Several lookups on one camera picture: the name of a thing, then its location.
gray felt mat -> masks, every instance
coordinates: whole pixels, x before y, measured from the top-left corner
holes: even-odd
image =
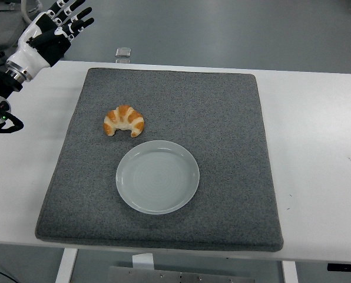
[[[106,113],[129,104],[140,136],[103,131]],[[136,145],[168,140],[200,169],[194,197],[147,215],[119,196],[115,173]],[[94,68],[85,83],[49,185],[36,236],[51,242],[216,251],[283,246],[256,79],[250,74]]]

cable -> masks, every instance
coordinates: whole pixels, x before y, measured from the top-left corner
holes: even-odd
[[[32,20],[29,19],[28,14],[27,14],[27,0],[21,1],[21,12],[22,12],[22,16],[24,17],[25,22],[27,22],[27,24],[30,25],[32,23]]]
[[[19,283],[18,281],[14,280],[12,277],[8,276],[7,274],[4,274],[3,272],[0,272],[1,275],[9,278],[10,280],[12,280],[13,282]]]

table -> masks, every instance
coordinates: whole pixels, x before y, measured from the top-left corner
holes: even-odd
[[[284,247],[275,253],[172,252],[351,263],[351,74],[60,61],[9,98],[12,113],[25,127],[0,134],[0,243],[72,247],[40,241],[34,230],[92,67],[250,73],[257,78]]]

robotic hand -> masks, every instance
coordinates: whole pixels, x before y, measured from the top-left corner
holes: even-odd
[[[93,18],[83,21],[92,8],[88,7],[77,15],[72,13],[85,0],[76,0],[66,6],[69,0],[57,0],[47,12],[40,13],[18,40],[17,51],[8,58],[6,72],[0,72],[0,133],[20,130],[24,124],[11,114],[7,98],[13,91],[20,91],[24,81],[31,81],[41,69],[55,65],[70,48],[71,41]],[[2,129],[5,120],[14,126]]]
[[[76,0],[66,8],[67,2],[57,0],[47,12],[40,13],[18,40],[18,49],[8,58],[6,66],[20,83],[31,81],[41,69],[55,65],[69,49],[71,41],[94,22],[93,18],[82,20],[92,11],[90,7],[71,15],[85,0]]]

gray floor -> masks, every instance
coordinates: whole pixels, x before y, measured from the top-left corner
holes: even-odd
[[[54,0],[41,2],[48,8]],[[72,42],[65,60],[114,62],[118,47],[130,47],[134,64],[351,73],[351,0],[87,2],[95,23]],[[80,252],[74,282],[83,282],[83,264],[98,271],[118,256],[126,263],[130,257]],[[60,259],[60,249],[0,245],[0,270],[20,282],[54,282]],[[160,268],[169,269],[212,269],[215,263],[161,260]],[[247,269],[260,271],[260,263],[246,262]],[[297,263],[300,282],[351,282],[351,274],[326,272],[326,266]]]

